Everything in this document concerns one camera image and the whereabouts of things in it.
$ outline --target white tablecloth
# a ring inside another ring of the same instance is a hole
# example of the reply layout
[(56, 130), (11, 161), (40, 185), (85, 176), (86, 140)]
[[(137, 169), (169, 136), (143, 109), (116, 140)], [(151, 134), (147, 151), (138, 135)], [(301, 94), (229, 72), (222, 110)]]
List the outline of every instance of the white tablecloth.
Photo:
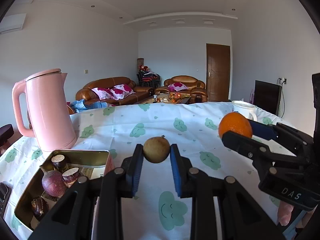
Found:
[[(231, 111), (231, 103), (210, 102), (88, 110), (71, 116), (78, 135), (73, 149), (110, 150), (115, 166), (120, 166), (133, 154), (137, 143), (165, 135), (170, 144), (178, 145), (182, 156), (209, 176), (234, 176), (276, 222), (279, 200), (258, 190), (259, 177), (252, 161), (225, 148), (218, 136), (221, 118)], [(259, 108), (256, 114), (258, 122), (290, 125)], [(254, 138), (268, 144), (271, 151), (289, 153), (273, 141)], [(14, 216), (14, 208), (49, 154), (39, 149), (35, 138), (22, 137), (0, 158), (0, 181), (12, 187), (4, 217), (19, 239), (27, 239), (30, 231)], [(159, 164), (144, 160), (139, 190), (134, 199), (123, 199), (122, 212), (126, 240), (189, 239), (191, 199), (177, 197), (169, 158)]]

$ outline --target wall outlet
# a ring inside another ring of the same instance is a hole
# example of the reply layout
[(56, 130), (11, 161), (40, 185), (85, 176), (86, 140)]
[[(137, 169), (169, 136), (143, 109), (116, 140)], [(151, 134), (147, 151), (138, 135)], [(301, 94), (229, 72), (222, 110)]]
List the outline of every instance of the wall outlet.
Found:
[(286, 78), (278, 78), (277, 85), (282, 86), (282, 84), (284, 84), (284, 85), (287, 84), (287, 79)]

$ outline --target air conditioner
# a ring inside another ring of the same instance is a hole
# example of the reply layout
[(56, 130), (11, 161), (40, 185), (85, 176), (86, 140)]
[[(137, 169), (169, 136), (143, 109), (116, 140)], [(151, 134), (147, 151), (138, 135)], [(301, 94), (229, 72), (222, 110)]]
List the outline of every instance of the air conditioner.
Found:
[(0, 22), (0, 34), (21, 30), (26, 15), (26, 13), (21, 13), (4, 17)]

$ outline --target black monitor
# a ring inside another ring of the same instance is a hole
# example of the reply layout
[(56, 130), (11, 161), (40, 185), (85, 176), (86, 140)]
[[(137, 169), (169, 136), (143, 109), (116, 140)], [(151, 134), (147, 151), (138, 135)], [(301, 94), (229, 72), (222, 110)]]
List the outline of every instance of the black monitor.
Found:
[(256, 80), (253, 104), (269, 113), (278, 115), (281, 92), (282, 87), (279, 85)]

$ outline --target pink electric kettle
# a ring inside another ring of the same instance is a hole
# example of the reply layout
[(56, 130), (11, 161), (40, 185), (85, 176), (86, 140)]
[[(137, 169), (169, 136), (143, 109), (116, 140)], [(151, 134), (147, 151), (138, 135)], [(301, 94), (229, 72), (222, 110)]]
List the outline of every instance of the pink electric kettle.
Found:
[[(67, 109), (63, 85), (67, 73), (61, 69), (38, 72), (17, 82), (12, 89), (14, 115), (19, 132), (36, 137), (43, 151), (70, 149), (76, 133)], [(21, 115), (19, 96), (25, 93), (33, 130), (26, 129)]]

